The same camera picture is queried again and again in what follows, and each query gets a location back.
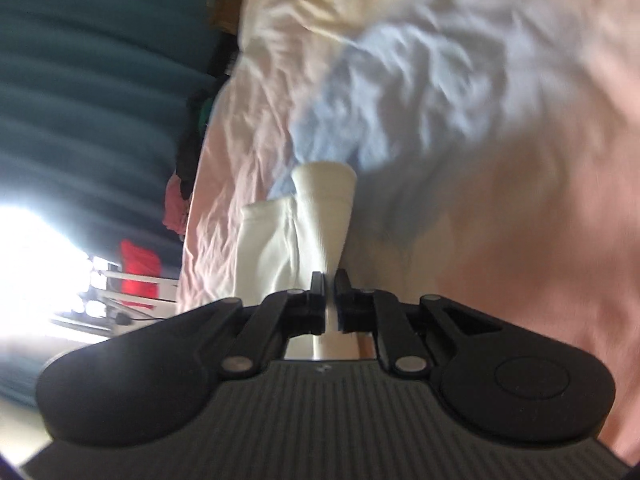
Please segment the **cream zip-up sweatshirt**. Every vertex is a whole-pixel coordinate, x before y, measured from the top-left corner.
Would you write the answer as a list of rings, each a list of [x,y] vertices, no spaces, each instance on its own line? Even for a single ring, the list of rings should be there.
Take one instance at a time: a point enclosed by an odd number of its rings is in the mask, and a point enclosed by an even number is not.
[[[294,192],[242,209],[232,294],[258,304],[303,289],[320,272],[331,284],[340,264],[356,190],[354,170],[310,162],[292,172]]]

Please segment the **pile of clothes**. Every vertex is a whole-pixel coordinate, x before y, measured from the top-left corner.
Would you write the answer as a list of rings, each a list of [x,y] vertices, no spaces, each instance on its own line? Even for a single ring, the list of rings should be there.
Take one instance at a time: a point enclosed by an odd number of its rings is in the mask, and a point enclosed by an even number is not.
[[[175,171],[166,185],[163,218],[165,228],[182,240],[186,235],[191,197],[209,117],[218,93],[230,77],[238,53],[238,38],[223,32],[207,67],[207,73],[212,77],[210,85],[196,90],[186,100],[188,124],[178,145]]]

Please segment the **red hanging cloth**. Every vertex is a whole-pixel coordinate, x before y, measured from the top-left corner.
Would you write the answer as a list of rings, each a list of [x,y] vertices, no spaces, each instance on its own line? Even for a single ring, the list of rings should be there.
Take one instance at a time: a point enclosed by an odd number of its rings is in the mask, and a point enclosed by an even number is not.
[[[120,242],[120,253],[122,254],[122,272],[152,276],[152,278],[160,277],[160,272],[162,272],[160,257],[155,252],[152,252],[152,250],[138,246],[130,242],[130,240],[122,240]],[[131,296],[157,299],[158,285],[155,283],[123,280],[122,292]]]

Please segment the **garment steamer stand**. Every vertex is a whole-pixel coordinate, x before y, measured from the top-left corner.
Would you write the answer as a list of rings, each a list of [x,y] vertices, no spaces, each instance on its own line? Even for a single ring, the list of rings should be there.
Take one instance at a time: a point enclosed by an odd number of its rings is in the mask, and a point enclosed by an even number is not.
[[[53,324],[110,338],[177,311],[176,278],[128,273],[122,264],[98,257],[90,257],[86,268],[80,292],[52,315]]]

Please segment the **pastel pink bed sheet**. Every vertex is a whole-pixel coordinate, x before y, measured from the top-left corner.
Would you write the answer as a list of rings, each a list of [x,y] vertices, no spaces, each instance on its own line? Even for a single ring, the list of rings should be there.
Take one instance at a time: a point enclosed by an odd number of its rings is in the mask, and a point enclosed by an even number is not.
[[[605,362],[602,440],[639,458],[639,0],[245,0],[179,278],[234,296],[242,209],[357,177],[338,265]]]

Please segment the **teal curtain right panel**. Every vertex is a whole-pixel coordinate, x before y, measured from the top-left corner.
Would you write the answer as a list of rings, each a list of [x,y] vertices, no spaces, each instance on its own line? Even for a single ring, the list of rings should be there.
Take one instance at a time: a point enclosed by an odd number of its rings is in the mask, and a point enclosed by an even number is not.
[[[165,188],[217,42],[207,0],[1,0],[2,202],[179,264]]]

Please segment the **brown paper bag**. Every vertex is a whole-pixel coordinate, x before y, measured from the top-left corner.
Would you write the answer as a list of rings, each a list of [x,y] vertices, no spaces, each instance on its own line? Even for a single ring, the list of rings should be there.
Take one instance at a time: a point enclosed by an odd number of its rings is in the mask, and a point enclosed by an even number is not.
[[[206,0],[209,25],[222,32],[238,34],[243,0]]]

